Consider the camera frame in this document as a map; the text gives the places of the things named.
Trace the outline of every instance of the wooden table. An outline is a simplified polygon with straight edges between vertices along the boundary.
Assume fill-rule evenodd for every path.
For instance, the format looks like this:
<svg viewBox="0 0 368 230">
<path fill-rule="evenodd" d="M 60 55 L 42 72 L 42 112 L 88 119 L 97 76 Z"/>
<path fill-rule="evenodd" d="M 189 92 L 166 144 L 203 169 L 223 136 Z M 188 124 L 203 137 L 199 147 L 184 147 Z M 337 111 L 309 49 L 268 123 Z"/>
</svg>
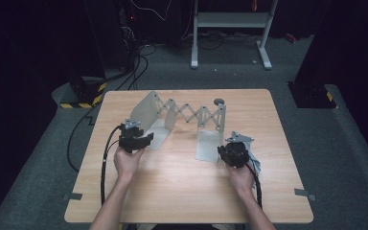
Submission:
<svg viewBox="0 0 368 230">
<path fill-rule="evenodd" d="M 65 213 L 67 221 L 91 222 L 98 213 L 101 208 L 102 158 L 108 135 L 129 117 L 133 107 L 148 93 L 117 91 L 104 96 L 73 191 L 82 197 L 69 201 Z M 237 131 L 255 139 L 251 150 L 262 163 L 263 206 L 270 220 L 276 223 L 308 223 L 313 220 L 308 199 L 294 194 L 294 189 L 304 187 L 267 90 L 158 90 L 156 93 L 163 102 L 174 99 L 178 106 L 188 103 L 194 109 L 206 105 L 215 110 L 214 99 L 224 99 L 224 137 Z M 177 116 L 174 130 L 160 149 L 147 148 L 126 196 L 121 222 L 247 222 L 224 163 L 196 160 L 196 131 L 196 120 L 186 123 Z M 112 160 L 113 153 L 109 153 L 106 196 L 117 177 Z"/>
</svg>

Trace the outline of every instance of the human hand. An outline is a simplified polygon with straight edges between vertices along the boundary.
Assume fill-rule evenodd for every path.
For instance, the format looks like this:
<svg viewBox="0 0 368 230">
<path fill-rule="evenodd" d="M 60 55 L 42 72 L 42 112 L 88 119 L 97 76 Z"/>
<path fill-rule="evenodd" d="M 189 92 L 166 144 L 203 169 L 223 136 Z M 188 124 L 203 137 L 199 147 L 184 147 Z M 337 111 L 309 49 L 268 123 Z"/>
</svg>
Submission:
<svg viewBox="0 0 368 230">
<path fill-rule="evenodd" d="M 226 165 L 226 169 L 229 171 L 229 179 L 239 195 L 252 194 L 251 191 L 255 179 L 246 166 L 233 168 Z"/>
<path fill-rule="evenodd" d="M 140 158 L 145 149 L 139 149 L 134 153 L 127 153 L 123 148 L 118 147 L 114 154 L 113 163 L 118 172 L 118 179 L 130 181 L 139 168 Z"/>
</svg>

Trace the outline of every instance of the person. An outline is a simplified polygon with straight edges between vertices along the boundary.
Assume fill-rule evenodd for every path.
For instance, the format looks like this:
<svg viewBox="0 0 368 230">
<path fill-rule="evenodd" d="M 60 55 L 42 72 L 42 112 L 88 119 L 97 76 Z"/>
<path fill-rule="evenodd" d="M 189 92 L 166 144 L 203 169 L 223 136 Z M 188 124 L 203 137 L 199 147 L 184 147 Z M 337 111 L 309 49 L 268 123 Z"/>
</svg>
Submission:
<svg viewBox="0 0 368 230">
<path fill-rule="evenodd" d="M 127 190 L 139 168 L 140 158 L 144 152 L 145 149 L 139 149 L 129 154 L 121 147 L 116 149 L 113 161 L 118 178 L 89 229 L 118 229 Z M 254 178 L 249 169 L 247 167 L 226 168 L 229 171 L 230 181 L 244 206 L 251 229 L 275 229 L 252 193 Z"/>
</svg>

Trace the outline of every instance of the black and yellow hazard tape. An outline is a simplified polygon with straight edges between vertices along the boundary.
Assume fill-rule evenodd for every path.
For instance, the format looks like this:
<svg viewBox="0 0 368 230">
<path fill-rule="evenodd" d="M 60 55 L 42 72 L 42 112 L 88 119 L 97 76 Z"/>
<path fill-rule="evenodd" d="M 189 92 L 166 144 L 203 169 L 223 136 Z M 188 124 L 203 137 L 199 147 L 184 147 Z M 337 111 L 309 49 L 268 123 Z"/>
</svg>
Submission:
<svg viewBox="0 0 368 230">
<path fill-rule="evenodd" d="M 98 104 L 102 98 L 104 89 L 106 88 L 106 83 L 102 83 L 98 90 L 96 90 L 94 93 L 91 93 L 91 99 L 89 102 L 61 102 L 59 105 L 62 108 L 90 108 L 94 107 L 96 104 Z"/>
</svg>

